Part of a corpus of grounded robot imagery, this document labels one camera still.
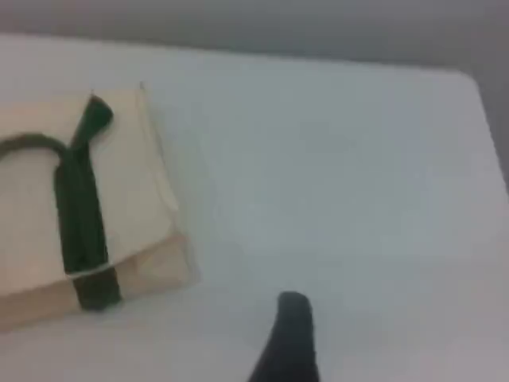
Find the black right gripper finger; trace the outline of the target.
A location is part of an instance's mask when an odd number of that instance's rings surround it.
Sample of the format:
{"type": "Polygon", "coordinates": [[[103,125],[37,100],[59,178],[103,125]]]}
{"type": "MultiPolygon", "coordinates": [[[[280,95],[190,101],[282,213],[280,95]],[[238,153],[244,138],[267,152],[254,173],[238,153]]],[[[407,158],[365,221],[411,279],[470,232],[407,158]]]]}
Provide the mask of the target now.
{"type": "Polygon", "coordinates": [[[296,291],[278,296],[277,313],[249,381],[318,381],[313,310],[296,291]]]}

